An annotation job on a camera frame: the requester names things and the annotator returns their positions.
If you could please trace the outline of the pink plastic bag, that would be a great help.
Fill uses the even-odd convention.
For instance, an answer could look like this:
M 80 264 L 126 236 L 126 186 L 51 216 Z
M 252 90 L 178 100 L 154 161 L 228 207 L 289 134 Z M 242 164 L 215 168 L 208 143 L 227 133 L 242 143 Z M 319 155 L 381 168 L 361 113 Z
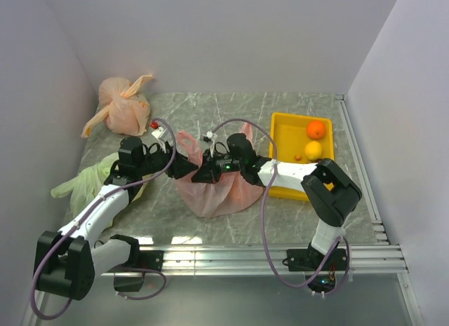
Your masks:
M 239 131 L 253 144 L 253 127 L 244 123 Z M 178 149 L 183 149 L 189 162 L 200 166 L 203 162 L 199 143 L 187 132 L 176 135 Z M 263 188 L 246 182 L 239 172 L 221 176 L 216 184 L 193 183 L 194 172 L 175 179 L 179 196 L 187 207 L 199 217 L 213 218 L 229 215 L 250 207 L 262 194 Z

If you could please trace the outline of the fake orange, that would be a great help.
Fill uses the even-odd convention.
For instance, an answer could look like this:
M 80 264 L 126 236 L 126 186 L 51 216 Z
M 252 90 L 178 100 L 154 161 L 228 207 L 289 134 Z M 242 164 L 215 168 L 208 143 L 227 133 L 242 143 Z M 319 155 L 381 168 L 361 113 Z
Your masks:
M 321 140 L 326 136 L 326 126 L 321 121 L 311 121 L 306 127 L 306 134 L 310 139 Z

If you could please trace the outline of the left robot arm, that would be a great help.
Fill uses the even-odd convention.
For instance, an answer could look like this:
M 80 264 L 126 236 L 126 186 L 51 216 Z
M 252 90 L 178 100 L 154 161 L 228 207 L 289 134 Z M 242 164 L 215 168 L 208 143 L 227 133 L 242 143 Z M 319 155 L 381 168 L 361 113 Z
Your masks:
M 81 300 L 99 275 L 115 267 L 124 271 L 137 269 L 142 256 L 137 239 L 115 235 L 99 248 L 94 247 L 95 241 L 115 216 L 136 199 L 145 182 L 162 173 L 179 179 L 197 168 L 168 142 L 155 144 L 152 151 L 138 137 L 123 139 L 99 194 L 69 224 L 39 237 L 33 288 Z

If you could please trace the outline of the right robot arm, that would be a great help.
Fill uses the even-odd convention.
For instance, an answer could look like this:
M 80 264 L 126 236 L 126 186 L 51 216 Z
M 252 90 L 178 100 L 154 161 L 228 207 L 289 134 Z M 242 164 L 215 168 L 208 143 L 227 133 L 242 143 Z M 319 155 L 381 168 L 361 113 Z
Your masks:
M 302 191 L 319 217 L 316 232 L 308 246 L 305 262 L 311 269 L 325 269 L 333 262 L 333 243 L 342 235 L 347 216 L 362 198 L 359 187 L 332 159 L 318 163 L 285 163 L 255 153 L 243 133 L 227 138 L 228 152 L 203 154 L 203 163 L 192 177 L 194 183 L 216 183 L 229 172 L 239 172 L 253 185 L 278 186 Z

